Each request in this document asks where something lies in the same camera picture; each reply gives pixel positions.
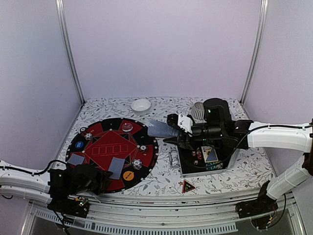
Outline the blue white chip stack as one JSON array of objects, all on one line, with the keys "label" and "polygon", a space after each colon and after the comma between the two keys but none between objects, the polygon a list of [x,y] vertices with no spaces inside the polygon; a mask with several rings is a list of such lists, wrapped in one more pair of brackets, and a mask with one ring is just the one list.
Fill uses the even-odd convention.
[{"label": "blue white chip stack", "polygon": [[93,135],[92,135],[92,133],[86,133],[86,134],[84,135],[84,137],[85,137],[85,139],[86,139],[87,141],[89,141],[89,140],[91,140],[91,139],[93,138]]}]

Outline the red black 100 chip stack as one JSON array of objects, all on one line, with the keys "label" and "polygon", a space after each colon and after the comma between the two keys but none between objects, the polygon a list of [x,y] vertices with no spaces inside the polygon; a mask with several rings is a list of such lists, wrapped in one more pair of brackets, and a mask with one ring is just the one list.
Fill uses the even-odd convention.
[{"label": "red black 100 chip stack", "polygon": [[141,146],[139,147],[139,150],[140,150],[140,152],[141,152],[142,154],[146,154],[146,153],[148,152],[148,146],[146,146],[146,145],[141,145]]}]

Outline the dealt blue playing cards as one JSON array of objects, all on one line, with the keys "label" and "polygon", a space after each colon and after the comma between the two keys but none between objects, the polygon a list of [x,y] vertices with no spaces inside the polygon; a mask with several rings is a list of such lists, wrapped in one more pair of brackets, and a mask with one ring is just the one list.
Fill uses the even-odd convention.
[{"label": "dealt blue playing cards", "polygon": [[124,167],[124,162],[125,162],[125,159],[113,157],[109,166],[109,172],[112,173],[112,175],[110,176],[110,179],[113,179],[113,180],[120,179],[121,172]]}]

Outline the orange big blind button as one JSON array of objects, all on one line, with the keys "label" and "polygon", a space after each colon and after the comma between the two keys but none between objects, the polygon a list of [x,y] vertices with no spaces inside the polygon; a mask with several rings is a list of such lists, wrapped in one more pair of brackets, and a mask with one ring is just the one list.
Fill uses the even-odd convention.
[{"label": "orange big blind button", "polygon": [[134,179],[134,172],[133,171],[125,171],[123,173],[123,179],[125,181],[132,181]]}]

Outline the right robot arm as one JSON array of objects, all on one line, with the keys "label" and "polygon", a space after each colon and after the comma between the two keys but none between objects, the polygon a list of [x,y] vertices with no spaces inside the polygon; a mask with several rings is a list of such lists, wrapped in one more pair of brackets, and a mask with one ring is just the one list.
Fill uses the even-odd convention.
[{"label": "right robot arm", "polygon": [[195,123],[191,115],[169,114],[167,124],[178,130],[166,143],[194,150],[200,144],[222,151],[270,147],[303,152],[290,168],[264,183],[253,202],[256,213],[264,213],[284,193],[313,176],[313,124],[265,124],[252,120],[234,121],[228,102],[211,98],[203,103],[204,123]]}]

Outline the blue small blind button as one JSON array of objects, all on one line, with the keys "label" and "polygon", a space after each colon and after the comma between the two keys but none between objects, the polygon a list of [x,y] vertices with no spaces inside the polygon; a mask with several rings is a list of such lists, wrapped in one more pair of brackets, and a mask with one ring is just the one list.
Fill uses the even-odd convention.
[{"label": "blue small blind button", "polygon": [[77,148],[77,149],[81,149],[81,148],[83,148],[83,146],[84,146],[84,143],[83,143],[82,141],[78,141],[78,142],[75,144],[75,148]]}]

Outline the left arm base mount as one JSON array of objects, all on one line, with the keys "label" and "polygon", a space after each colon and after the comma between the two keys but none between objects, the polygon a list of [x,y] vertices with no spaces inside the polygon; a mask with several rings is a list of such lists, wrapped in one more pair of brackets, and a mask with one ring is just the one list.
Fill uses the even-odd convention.
[{"label": "left arm base mount", "polygon": [[83,196],[78,196],[76,198],[60,196],[53,198],[47,205],[47,208],[59,212],[62,215],[86,218],[89,213],[90,203],[88,199]]}]

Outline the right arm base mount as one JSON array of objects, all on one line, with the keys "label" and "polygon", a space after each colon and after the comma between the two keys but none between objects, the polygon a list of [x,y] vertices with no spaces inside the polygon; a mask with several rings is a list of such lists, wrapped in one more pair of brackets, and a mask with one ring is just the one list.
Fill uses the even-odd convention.
[{"label": "right arm base mount", "polygon": [[260,196],[254,200],[242,201],[235,205],[235,211],[239,218],[246,218],[260,215],[267,212],[273,212],[278,209],[277,200],[268,196]]}]

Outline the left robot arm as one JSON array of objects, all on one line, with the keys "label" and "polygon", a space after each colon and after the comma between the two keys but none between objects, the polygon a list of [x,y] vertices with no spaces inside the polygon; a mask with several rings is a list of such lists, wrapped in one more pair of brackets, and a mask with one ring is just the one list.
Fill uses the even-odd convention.
[{"label": "left robot arm", "polygon": [[111,182],[111,171],[94,165],[70,166],[52,160],[43,170],[36,170],[0,162],[0,191],[47,204],[54,203],[61,212],[69,212],[73,203],[68,197],[84,192],[96,195],[106,191]]}]

